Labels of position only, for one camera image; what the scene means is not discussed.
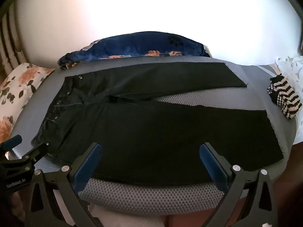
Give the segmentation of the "black white striped cloth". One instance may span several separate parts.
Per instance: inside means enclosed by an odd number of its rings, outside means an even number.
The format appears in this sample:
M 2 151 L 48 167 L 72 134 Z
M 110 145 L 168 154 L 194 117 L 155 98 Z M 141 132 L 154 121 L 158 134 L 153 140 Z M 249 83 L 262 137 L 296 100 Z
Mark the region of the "black white striped cloth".
M 287 119 L 292 119 L 300 111 L 302 107 L 300 97 L 282 74 L 270 78 L 267 92 Z

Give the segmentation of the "blue floral blanket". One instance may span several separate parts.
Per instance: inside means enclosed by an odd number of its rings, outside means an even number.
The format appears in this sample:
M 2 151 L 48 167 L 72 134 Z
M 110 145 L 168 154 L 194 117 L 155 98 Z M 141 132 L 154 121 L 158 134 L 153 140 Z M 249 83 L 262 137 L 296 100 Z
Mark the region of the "blue floral blanket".
M 181 35 L 144 31 L 96 40 L 79 51 L 67 53 L 59 58 L 58 66 L 62 70 L 67 70 L 82 62 L 142 56 L 209 58 L 211 55 L 202 43 Z

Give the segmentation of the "black pants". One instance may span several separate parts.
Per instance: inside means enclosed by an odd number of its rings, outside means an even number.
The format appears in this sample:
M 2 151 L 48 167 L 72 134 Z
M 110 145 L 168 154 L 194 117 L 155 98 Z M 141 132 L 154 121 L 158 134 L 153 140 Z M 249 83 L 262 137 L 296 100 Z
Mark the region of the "black pants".
M 208 182 L 199 148 L 205 142 L 247 171 L 283 159 L 264 110 L 157 101 L 157 97 L 246 84 L 224 63 L 156 63 L 66 77 L 32 145 L 72 163 L 97 142 L 94 177 L 142 186 Z

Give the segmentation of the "white floral pillow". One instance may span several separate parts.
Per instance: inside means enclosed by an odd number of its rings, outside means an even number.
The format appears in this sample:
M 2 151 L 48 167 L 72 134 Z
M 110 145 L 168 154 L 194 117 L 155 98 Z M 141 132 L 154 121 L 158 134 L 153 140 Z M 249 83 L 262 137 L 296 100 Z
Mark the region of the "white floral pillow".
M 1 84 L 0 136 L 1 142 L 10 137 L 16 121 L 52 68 L 23 63 L 15 68 Z

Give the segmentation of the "beige wooden headboard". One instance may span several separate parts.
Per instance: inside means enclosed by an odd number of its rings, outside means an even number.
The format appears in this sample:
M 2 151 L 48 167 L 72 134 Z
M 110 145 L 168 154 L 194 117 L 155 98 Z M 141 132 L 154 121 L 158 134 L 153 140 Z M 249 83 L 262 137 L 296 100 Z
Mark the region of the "beige wooden headboard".
M 26 63 L 15 18 L 15 4 L 11 4 L 1 19 L 1 83 L 19 65 Z

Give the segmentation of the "grey mesh mattress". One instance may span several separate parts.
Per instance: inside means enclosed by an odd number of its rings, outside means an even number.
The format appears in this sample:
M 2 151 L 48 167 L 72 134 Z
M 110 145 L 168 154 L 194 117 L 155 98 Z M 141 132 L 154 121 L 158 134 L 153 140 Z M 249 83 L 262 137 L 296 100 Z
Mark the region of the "grey mesh mattress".
M 16 122 L 12 133 L 20 134 L 23 142 L 14 149 L 15 154 L 21 157 L 31 149 L 31 140 L 37 134 L 47 108 L 65 77 L 108 68 L 161 62 L 168 63 L 169 58 L 104 60 L 80 64 L 70 70 L 55 70 L 39 86 Z M 283 160 L 266 167 L 271 179 L 276 180 L 286 169 L 297 131 L 296 120 L 287 120 L 272 103 L 266 91 L 270 78 L 276 73 L 268 65 L 242 66 L 227 63 L 227 66 L 246 83 L 246 88 L 195 91 L 165 96 L 161 100 L 191 106 L 266 110 L 284 155 Z M 80 193 L 80 197 L 87 202 L 128 214 L 171 215 L 214 208 L 222 198 L 222 193 L 212 183 L 179 187 L 140 187 L 92 179 Z

